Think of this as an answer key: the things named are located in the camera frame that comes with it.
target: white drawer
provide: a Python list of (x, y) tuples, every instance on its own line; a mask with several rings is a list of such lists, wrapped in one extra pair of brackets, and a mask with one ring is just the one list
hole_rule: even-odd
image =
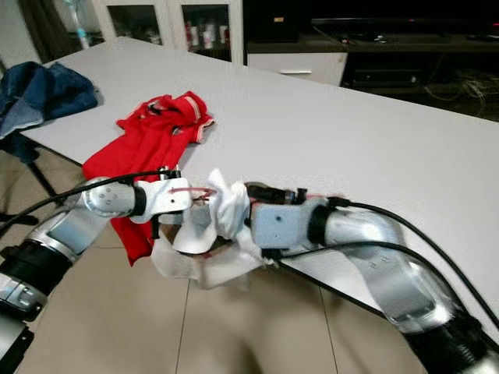
[(248, 54), (248, 66), (339, 86), (346, 57), (346, 53), (252, 53)]

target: silver robot arm segment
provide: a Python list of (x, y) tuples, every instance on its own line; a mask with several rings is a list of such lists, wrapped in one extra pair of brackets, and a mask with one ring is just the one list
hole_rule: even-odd
[[(168, 177), (134, 186), (115, 182), (69, 198), (21, 245), (2, 250), (0, 374), (15, 372), (34, 338), (25, 322), (37, 318), (52, 290), (110, 219), (131, 216), (136, 223), (143, 223), (190, 207), (188, 181), (180, 178), (179, 171)], [(87, 184), (105, 179), (95, 178)]]
[[(378, 213), (336, 210), (325, 199), (297, 205), (261, 203), (253, 210), (253, 239), (270, 256), (276, 249), (390, 242), (404, 245), (402, 229)], [(379, 245), (339, 249), (362, 274), (382, 312), (430, 373), (499, 373), (480, 323), (422, 263)]]

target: white towel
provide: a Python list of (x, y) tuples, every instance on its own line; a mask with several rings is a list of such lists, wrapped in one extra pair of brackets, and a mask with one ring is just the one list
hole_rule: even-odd
[[(247, 288), (246, 274), (264, 261), (251, 230), (244, 224), (250, 213), (246, 187), (236, 182), (229, 188), (218, 169), (211, 172), (208, 185), (217, 193), (210, 197), (208, 205), (186, 212), (173, 244), (160, 232), (154, 242), (152, 262), (162, 275), (194, 279), (203, 289), (230, 281)], [(209, 251), (217, 236), (233, 242)]]

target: white table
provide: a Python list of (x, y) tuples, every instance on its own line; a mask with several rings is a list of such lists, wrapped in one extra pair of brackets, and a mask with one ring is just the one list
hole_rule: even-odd
[[(122, 130), (138, 103), (187, 90), (217, 125), (182, 157), (202, 185), (215, 167), (229, 182), (262, 181), (347, 197), (400, 213), (446, 249), (499, 312), (499, 124), (353, 90), (279, 76), (119, 38), (61, 60), (92, 79), (104, 104), (24, 134), (82, 164)], [(470, 310), (492, 327), (450, 268), (408, 235)], [(338, 253), (291, 263), (298, 271), (379, 310), (356, 269)]]

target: beige floor tile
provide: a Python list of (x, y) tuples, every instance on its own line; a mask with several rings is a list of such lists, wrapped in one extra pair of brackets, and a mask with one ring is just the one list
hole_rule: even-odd
[[(21, 171), (0, 171), (0, 199), (8, 193), (21, 174)], [(6, 206), (0, 204), (0, 212), (5, 211), (5, 208)]]
[(0, 171), (22, 171), (24, 165), (17, 157), (0, 150)]
[(89, 249), (56, 289), (19, 368), (31, 373), (174, 373), (187, 280), (121, 249)]
[(421, 374), (423, 367), (385, 319), (321, 290), (341, 374)]
[(62, 158), (49, 150), (45, 150), (43, 148), (37, 148), (37, 150), (40, 152), (40, 157), (36, 162), (41, 170), (57, 171), (81, 168), (79, 165)]
[(94, 242), (94, 247), (98, 248), (122, 248), (123, 244), (121, 239), (111, 224), (108, 224), (106, 228), (99, 235), (97, 240)]
[[(44, 172), (44, 175), (57, 192), (71, 189), (83, 180), (80, 169), (46, 171)], [(37, 179), (29, 171), (25, 171), (16, 180), (16, 183), (12, 185), (12, 188), (8, 190), (2, 199), (0, 199), (0, 206), (6, 213), (14, 214), (47, 198), (47, 193), (43, 190)], [(36, 211), (34, 216), (41, 219), (47, 216), (47, 214), (50, 214), (54, 208), (54, 204), (49, 204)], [(0, 248), (3, 248), (6, 245), (17, 245), (21, 243), (31, 230), (32, 227), (15, 224), (0, 239)]]
[(335, 373), (318, 288), (282, 270), (250, 278), (248, 292), (191, 283), (177, 373)]

